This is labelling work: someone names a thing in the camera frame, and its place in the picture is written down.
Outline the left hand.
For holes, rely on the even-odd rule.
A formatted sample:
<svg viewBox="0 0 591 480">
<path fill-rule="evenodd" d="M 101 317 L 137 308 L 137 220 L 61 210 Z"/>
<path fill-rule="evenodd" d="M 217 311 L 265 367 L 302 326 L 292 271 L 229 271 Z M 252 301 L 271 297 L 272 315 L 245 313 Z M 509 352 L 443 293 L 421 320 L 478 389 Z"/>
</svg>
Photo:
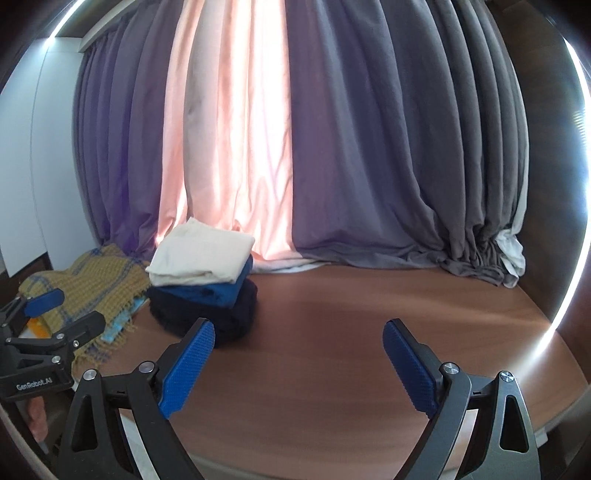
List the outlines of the left hand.
<svg viewBox="0 0 591 480">
<path fill-rule="evenodd" d="M 48 434 L 44 399 L 39 396 L 29 399 L 26 405 L 27 425 L 36 442 L 43 442 Z"/>
</svg>

